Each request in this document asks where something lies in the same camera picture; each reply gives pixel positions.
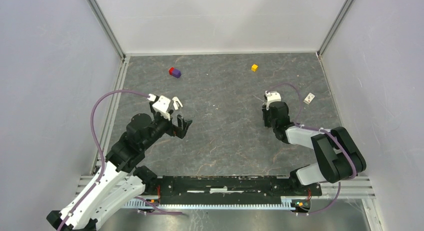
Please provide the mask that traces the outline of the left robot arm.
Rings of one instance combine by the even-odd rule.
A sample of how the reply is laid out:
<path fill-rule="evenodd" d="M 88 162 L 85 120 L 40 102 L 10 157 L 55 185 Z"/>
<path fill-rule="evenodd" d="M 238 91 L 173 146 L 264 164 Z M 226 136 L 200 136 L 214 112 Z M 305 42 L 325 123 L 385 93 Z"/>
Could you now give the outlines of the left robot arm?
<path fill-rule="evenodd" d="M 97 231 L 128 201 L 137 195 L 153 194 L 157 175 L 146 166 L 137 167 L 146 150 L 164 134 L 183 139 L 192 124 L 177 115 L 177 125 L 156 113 L 132 117 L 107 153 L 104 170 L 99 170 L 83 191 L 62 210 L 51 211 L 46 219 L 57 231 Z"/>

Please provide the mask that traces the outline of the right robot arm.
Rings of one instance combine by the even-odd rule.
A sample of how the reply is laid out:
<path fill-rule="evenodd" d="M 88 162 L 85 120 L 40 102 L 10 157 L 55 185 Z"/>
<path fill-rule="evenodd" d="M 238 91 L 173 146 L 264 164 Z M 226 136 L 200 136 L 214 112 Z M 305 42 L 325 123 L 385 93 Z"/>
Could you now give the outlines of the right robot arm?
<path fill-rule="evenodd" d="M 316 163 L 290 172 L 288 187 L 293 194 L 302 195 L 311 184 L 352 179 L 366 170 L 365 158 L 344 127 L 323 129 L 294 123 L 282 101 L 264 103 L 261 110 L 264 126 L 271 128 L 279 141 L 314 151 Z"/>

